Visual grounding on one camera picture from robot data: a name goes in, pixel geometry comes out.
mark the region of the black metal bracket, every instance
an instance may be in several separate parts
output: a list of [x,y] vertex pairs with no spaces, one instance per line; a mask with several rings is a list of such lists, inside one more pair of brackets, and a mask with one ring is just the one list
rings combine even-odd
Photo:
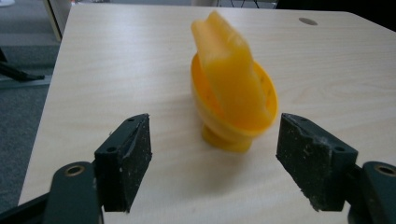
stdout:
[[17,81],[32,81],[32,80],[39,80],[45,78],[45,76],[36,76],[36,75],[27,74],[3,62],[0,62],[0,74],[6,77],[10,77]]
[[4,55],[4,53],[3,53],[3,51],[1,50],[1,47],[0,47],[0,62],[7,62],[7,58],[6,58],[6,55]]
[[125,120],[94,155],[59,169],[49,193],[0,214],[0,224],[104,223],[102,206],[129,212],[152,157],[149,115]]
[[282,114],[276,157],[315,210],[351,205],[349,223],[396,223],[396,167],[355,164],[358,151],[309,119]]

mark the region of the hole in table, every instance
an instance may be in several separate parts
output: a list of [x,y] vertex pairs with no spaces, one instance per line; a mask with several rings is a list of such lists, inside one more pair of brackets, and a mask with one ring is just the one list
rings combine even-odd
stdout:
[[308,18],[299,18],[298,20],[303,22],[303,23],[305,23],[305,24],[308,24],[308,25],[318,25],[317,22],[315,22],[315,21],[313,21],[311,19],[308,19]]

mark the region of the table surface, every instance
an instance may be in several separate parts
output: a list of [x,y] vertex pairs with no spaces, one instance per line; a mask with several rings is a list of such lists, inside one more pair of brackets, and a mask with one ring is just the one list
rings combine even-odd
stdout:
[[[153,159],[130,214],[107,223],[347,223],[315,212],[276,159],[279,119],[246,154],[211,147],[191,99],[191,22],[212,7],[73,7],[20,203],[93,152],[125,119],[150,113]],[[396,34],[345,12],[217,8],[272,77],[279,111],[306,117],[396,164]],[[300,18],[318,25],[301,22]]]

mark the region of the floor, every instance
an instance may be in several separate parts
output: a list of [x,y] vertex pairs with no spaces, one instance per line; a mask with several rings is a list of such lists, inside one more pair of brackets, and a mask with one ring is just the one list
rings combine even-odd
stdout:
[[[42,0],[15,1],[16,3],[10,7],[0,7],[0,49],[6,56],[8,64],[29,74],[50,77],[60,43],[56,41],[43,2]],[[214,7],[242,5],[243,7],[274,7],[274,4],[263,1],[258,2],[257,5],[251,0],[245,3],[235,0],[208,1],[209,5]],[[191,0],[110,0],[110,2],[191,5]],[[18,205],[49,89],[49,85],[25,85],[17,88],[15,85],[12,88],[2,85],[9,81],[12,80],[0,75],[0,213]]]

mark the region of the yellow plastic object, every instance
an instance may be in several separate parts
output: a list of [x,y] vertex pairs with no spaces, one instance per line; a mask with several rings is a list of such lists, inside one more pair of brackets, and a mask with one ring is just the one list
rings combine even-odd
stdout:
[[203,138],[215,147],[247,151],[276,118],[274,84],[253,61],[245,39],[217,11],[191,29],[198,49],[191,88]]

